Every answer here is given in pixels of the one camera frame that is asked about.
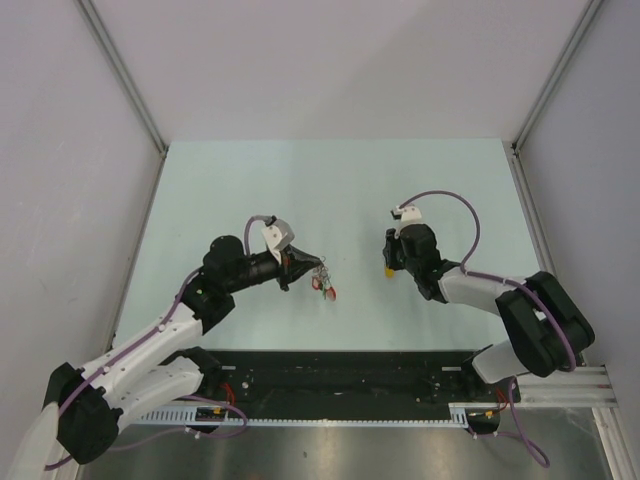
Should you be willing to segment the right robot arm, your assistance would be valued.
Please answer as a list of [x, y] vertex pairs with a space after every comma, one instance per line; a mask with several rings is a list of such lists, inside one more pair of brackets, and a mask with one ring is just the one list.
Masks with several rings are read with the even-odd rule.
[[539, 271], [513, 280], [463, 270], [441, 257], [433, 230], [425, 224], [385, 232], [385, 268], [405, 271], [427, 301], [472, 307], [499, 317], [508, 339], [467, 361], [463, 393], [484, 401], [499, 381], [522, 374], [546, 378], [572, 371], [577, 356], [595, 341], [595, 332], [558, 279]]

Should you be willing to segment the keyring bunch with chain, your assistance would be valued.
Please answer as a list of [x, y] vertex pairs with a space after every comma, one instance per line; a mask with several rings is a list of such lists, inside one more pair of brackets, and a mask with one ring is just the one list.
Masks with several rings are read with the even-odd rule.
[[320, 292], [323, 299], [323, 290], [328, 287], [333, 287], [331, 283], [331, 275], [328, 267], [326, 266], [326, 258], [321, 257], [320, 263], [315, 266], [311, 274], [311, 286], [314, 291]]

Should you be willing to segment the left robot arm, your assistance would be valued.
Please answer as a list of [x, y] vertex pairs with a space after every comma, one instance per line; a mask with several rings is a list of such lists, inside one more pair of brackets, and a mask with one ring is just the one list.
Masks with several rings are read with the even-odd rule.
[[67, 458], [96, 460], [132, 421], [171, 400], [214, 397], [219, 364], [196, 343], [231, 313], [234, 293], [271, 280], [286, 291], [321, 264], [292, 245], [248, 255], [239, 238], [216, 238], [166, 313], [101, 357], [51, 373], [45, 402], [59, 407], [56, 439]]

